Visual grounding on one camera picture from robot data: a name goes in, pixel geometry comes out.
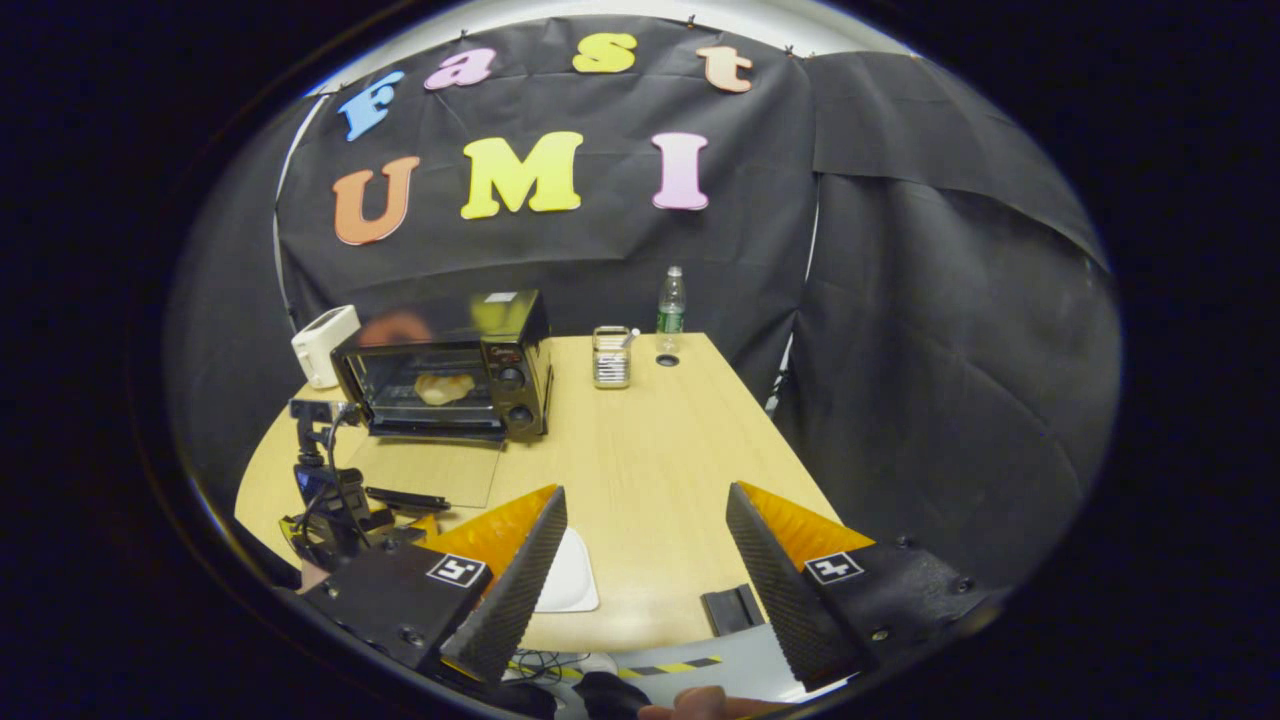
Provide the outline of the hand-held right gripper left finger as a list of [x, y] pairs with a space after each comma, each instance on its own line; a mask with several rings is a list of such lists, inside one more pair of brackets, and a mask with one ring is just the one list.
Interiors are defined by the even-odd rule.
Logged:
[[375, 543], [302, 600], [416, 673], [493, 685], [520, 647], [567, 524], [564, 488], [544, 486], [436, 537]]

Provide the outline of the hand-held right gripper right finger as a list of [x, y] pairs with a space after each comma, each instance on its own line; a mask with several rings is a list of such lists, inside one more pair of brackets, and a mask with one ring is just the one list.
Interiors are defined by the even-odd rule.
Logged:
[[909, 538], [878, 543], [760, 487], [726, 521], [792, 675], [808, 691], [899, 673], [989, 624], [996, 585]]

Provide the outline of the golden bread roll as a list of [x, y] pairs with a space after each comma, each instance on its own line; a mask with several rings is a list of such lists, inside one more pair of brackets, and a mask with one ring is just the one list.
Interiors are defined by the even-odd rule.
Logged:
[[440, 407], [466, 398], [476, 387], [470, 374], [420, 374], [413, 382], [415, 395], [428, 406]]

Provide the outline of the black electric oven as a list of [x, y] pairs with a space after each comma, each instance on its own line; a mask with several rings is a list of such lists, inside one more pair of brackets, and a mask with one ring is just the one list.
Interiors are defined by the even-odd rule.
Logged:
[[[506, 446], [547, 432], [549, 337], [535, 290], [429, 299], [366, 319], [332, 355], [358, 407], [365, 437], [349, 460], [366, 486], [486, 507]], [[413, 392], [424, 373], [470, 374], [476, 387], [431, 407]]]

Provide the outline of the white square plate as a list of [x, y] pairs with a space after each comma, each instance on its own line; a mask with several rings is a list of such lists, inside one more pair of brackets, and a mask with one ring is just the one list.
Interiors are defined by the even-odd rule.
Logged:
[[591, 559], [582, 537], [567, 527], [535, 605], [535, 614], [591, 612], [599, 609]]

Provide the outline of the black table edge clamp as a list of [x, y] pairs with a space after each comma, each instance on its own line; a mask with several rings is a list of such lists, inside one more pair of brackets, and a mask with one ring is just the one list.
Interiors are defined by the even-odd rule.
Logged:
[[726, 591], [707, 592], [700, 602], [713, 637], [731, 635], [767, 624], [764, 612], [748, 583]]

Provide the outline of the yellow black hazard tape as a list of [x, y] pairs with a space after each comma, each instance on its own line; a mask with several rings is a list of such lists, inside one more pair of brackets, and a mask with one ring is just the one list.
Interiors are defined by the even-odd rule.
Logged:
[[678, 662], [671, 664], [657, 664], [648, 666], [634, 666], [634, 667], [620, 667], [618, 675], [623, 679], [636, 679], [645, 676], [662, 676], [662, 675], [675, 675], [694, 673], [696, 670], [716, 667], [723, 662], [723, 659], [718, 655], [705, 656], [700, 659], [687, 659]]

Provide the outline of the white toaster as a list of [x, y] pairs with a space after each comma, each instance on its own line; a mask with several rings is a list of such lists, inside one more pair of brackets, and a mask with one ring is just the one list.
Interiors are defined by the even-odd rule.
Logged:
[[355, 305], [343, 305], [321, 313], [291, 338], [291, 347], [307, 383], [315, 389], [339, 384], [332, 352], [361, 327]]

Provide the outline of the clear glass holder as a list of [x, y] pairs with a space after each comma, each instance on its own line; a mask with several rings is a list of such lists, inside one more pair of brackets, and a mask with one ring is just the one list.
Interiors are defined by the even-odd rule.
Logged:
[[591, 379], [596, 389], [625, 389], [631, 384], [631, 351], [618, 348], [631, 328], [602, 325], [591, 333]]

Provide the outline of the clear plastic water bottle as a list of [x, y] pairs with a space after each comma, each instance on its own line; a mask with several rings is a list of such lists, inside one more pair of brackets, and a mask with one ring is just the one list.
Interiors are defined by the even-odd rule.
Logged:
[[672, 265], [662, 282], [655, 319], [655, 332], [659, 336], [678, 336], [684, 333], [687, 293], [684, 282], [684, 269]]

